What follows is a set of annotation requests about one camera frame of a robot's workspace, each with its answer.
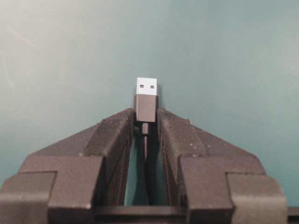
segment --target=usb-a plug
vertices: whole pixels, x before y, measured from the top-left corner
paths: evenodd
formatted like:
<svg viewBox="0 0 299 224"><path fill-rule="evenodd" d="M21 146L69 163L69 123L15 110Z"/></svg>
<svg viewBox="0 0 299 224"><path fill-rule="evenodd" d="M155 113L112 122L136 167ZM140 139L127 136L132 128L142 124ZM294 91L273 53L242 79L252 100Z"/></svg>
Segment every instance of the usb-a plug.
<svg viewBox="0 0 299 224"><path fill-rule="evenodd" d="M138 123L155 122L157 114L157 79L137 78L135 117Z"/></svg>

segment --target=teal wall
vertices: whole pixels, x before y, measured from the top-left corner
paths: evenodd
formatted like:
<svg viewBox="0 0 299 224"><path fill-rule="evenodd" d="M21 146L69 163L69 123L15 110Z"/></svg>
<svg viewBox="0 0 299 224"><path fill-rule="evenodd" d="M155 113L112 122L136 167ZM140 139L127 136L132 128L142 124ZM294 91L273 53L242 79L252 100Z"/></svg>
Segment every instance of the teal wall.
<svg viewBox="0 0 299 224"><path fill-rule="evenodd" d="M0 183L28 153L160 103L256 154L299 206L299 1L0 0Z"/></svg>

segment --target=textured jaw pad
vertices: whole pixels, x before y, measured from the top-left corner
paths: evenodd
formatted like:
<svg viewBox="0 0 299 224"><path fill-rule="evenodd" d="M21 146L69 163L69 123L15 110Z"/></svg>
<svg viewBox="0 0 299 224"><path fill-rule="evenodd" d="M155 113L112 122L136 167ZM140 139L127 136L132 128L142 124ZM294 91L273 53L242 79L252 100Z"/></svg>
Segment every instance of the textured jaw pad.
<svg viewBox="0 0 299 224"><path fill-rule="evenodd" d="M189 120L165 109L158 109L157 116L167 201L168 204L175 205L179 156L182 154L206 156L206 149Z"/></svg>
<svg viewBox="0 0 299 224"><path fill-rule="evenodd" d="M19 174L54 172L56 175L48 189L50 221L86 222L89 217L86 211L96 204L123 204L133 129L134 110L126 109L26 158ZM0 197L0 207L6 210L5 214L9 213L9 207L3 205L5 202Z"/></svg>
<svg viewBox="0 0 299 224"><path fill-rule="evenodd" d="M267 216L274 224L286 222L285 196L256 156L165 109L158 109L157 116L167 200L187 207L187 223L263 224ZM231 173L246 174L242 177L253 184L236 187L240 176ZM265 209L266 204L272 209ZM256 218L257 210L263 216Z"/></svg>

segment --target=usb cable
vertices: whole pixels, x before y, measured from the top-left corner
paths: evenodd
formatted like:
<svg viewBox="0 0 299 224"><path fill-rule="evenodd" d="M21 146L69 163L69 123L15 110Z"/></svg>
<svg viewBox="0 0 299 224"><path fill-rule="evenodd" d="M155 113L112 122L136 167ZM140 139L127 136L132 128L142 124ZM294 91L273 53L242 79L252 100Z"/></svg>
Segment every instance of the usb cable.
<svg viewBox="0 0 299 224"><path fill-rule="evenodd" d="M140 128L142 135L142 151L144 164L144 178L148 195L149 204L151 204L150 178L148 165L148 145L151 128L157 121L157 79L156 78L137 78L137 89L135 95L135 121Z"/></svg>

